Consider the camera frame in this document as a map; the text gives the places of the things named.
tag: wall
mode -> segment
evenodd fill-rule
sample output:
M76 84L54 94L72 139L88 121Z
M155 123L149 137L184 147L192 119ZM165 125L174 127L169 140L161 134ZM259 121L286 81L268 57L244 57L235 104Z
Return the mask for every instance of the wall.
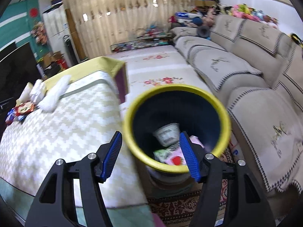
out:
M233 6L245 3L249 7L263 12L279 20L279 29L286 34L296 33L303 38L303 22L296 10L289 5L275 0L220 0L222 4Z
M25 0L9 5L0 18L0 50L12 42L16 42L17 47L29 42L36 59L49 52L47 45L37 45L30 31L34 24L41 21L41 16L31 18L29 11L32 8L39 10L38 0Z
M43 16L42 16L43 11L50 8L52 1L51 0L38 0L38 3L39 3L40 16L41 16L41 18L43 18Z

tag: yellow blanket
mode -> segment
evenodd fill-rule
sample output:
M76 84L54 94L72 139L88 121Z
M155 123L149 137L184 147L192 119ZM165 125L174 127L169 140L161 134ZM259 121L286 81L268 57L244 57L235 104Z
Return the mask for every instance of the yellow blanket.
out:
M88 74L95 71L106 71L112 78L114 78L117 72L125 65L124 61L112 59L109 57L97 57L91 60L85 61L78 65L75 65L63 72L44 81L46 89L49 90L65 75L71 75L70 83L75 82Z

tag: yellow rim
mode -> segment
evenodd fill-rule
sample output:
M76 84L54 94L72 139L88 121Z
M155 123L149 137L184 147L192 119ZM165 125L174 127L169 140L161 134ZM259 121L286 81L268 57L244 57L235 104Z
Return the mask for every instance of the yellow rim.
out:
M134 115L136 110L139 108L139 106L148 98L165 92L165 91L174 91L174 90L182 90L194 93L196 95L199 95L206 99L217 111L219 120L220 120L220 126L221 126L221 132L219 136L219 140L215 146L215 148L212 151L212 154L216 157L219 157L223 151L226 149L229 139L230 139L230 132L231 132L231 123L228 116L228 113L222 103L212 94L208 93L205 90L202 90L200 88L191 86L191 85L185 85L185 84L173 84L173 85L164 85L152 88L148 91L145 91L141 95L139 95L133 103L128 108L128 111L124 117L124 123L123 123L123 140L128 145L129 149L133 153L134 156L136 156L139 160L141 160L146 165L162 171L162 172L169 172L169 173L187 173L188 167L187 166L170 166L163 163L160 163L158 161L155 161L154 159L147 156L142 149L139 148L136 141L133 137L132 132L132 121L134 119Z

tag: beige curtain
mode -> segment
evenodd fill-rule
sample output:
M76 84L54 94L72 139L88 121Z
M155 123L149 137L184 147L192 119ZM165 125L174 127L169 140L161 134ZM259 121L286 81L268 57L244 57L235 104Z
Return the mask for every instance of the beige curtain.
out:
M156 24L168 29L168 18L190 10L190 0L63 0L70 8L89 58L110 54L110 45L136 37Z

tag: beige sofa cushion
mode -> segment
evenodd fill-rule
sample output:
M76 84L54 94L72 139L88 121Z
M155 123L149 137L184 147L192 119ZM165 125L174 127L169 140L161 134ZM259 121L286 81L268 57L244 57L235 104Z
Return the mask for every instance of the beige sofa cushion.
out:
M191 65L215 91L219 91L230 76L243 73L258 76L262 74L245 60L217 49L196 51Z
M254 87L259 88L268 88L268 85L265 83L264 79L260 76L256 76L253 74L236 74L229 77L224 84L222 85L219 91L215 91L211 85L209 85L210 90L213 94L222 102L225 107L229 106L229 100L231 99L231 95L237 89L252 89Z
M303 151L303 125L291 103L276 91L255 88L239 95L228 112L254 154L266 190L286 188Z
M245 22L245 19L219 14L216 16L216 25L211 29L210 37L213 42L230 52Z
M275 55L283 32L260 22L247 20L241 31L241 38L262 48L271 55Z
M175 27L171 29L171 32L176 35L173 39L174 42L176 42L179 37L197 36L197 28L192 27Z
M233 119L231 119L231 126L233 129L233 133L239 142L242 153L245 157L246 164L248 165L248 167L256 177L263 192L266 194L266 198L269 202L274 218L285 216L290 211L290 209L294 207L295 204L297 203L299 197L297 189L293 185L290 185L289 188L283 193L279 193L275 189L273 189L270 192L266 192L265 184L263 182L263 177L262 174L260 173L254 155L251 149L249 148L249 145L245 140L245 137L243 136L240 128L238 127L237 123Z
M278 78L278 84L274 89L282 94L285 98L288 98L288 96L285 95L285 91L283 89L287 91L287 93L293 99L294 103L298 106L298 115L302 115L303 112L302 70L302 48L294 43L291 53L289 54L288 64L282 74L280 74Z
M276 59L261 49L259 46L244 39L238 39L232 49L232 53L246 60L252 67L263 72L263 78L269 87L275 83L280 69L283 65L283 58Z
M201 50L219 49L225 51L225 49L223 49L220 45L201 37L193 37L193 36L180 37L177 39L175 43L175 48L186 60L188 60L190 52L191 51L195 52L195 50L197 49L195 46L200 46L198 48Z

